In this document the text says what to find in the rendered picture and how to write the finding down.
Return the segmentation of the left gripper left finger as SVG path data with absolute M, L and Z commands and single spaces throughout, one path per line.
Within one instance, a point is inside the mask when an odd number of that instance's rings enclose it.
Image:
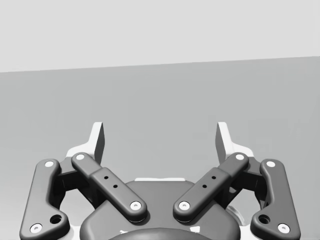
M 102 122 L 95 122 L 86 143 L 70 148 L 62 162 L 44 159 L 37 163 L 24 210 L 19 236 L 22 239 L 60 239 L 71 225 L 60 206 L 67 191 L 80 190 L 99 207 L 109 201 L 129 222 L 143 221 L 146 202 L 110 169 L 101 166 L 105 147 Z

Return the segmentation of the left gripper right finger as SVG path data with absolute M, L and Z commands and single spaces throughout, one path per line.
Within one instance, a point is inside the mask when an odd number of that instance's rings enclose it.
M 299 239 L 301 229 L 284 164 L 276 159 L 259 162 L 253 151 L 232 141 L 226 122 L 218 122 L 215 147 L 219 166 L 213 167 L 173 204 L 173 217 L 188 223 L 215 201 L 222 208 L 249 190 L 260 210 L 250 222 L 259 239 Z

